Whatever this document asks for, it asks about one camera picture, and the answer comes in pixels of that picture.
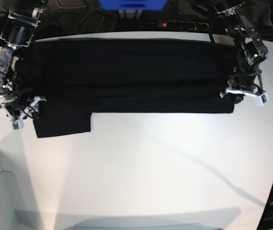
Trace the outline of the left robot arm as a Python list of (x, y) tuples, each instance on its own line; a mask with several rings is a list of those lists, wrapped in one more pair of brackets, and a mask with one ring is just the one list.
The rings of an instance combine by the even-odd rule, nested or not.
[(269, 102), (268, 93), (263, 89), (262, 71), (259, 65), (268, 57), (268, 48), (249, 14), (244, 0), (209, 0), (208, 4), (215, 9), (215, 15), (209, 25), (209, 38), (214, 48), (217, 43), (213, 37), (214, 23), (222, 17), (224, 29), (233, 39), (236, 47), (237, 66), (227, 76), (227, 87), (220, 93), (224, 98), (232, 95), (234, 103), (240, 103), (245, 96), (252, 97), (257, 106)]

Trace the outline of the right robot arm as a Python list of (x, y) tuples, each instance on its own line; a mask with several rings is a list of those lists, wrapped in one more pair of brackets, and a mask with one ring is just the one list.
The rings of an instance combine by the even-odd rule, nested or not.
[(0, 34), (4, 45), (0, 50), (0, 109), (10, 119), (13, 130), (22, 129), (24, 120), (39, 117), (39, 104), (45, 97), (32, 95), (30, 89), (21, 89), (17, 80), (16, 64), (22, 60), (18, 51), (30, 46), (47, 6), (46, 0), (14, 1), (9, 7), (7, 21)]

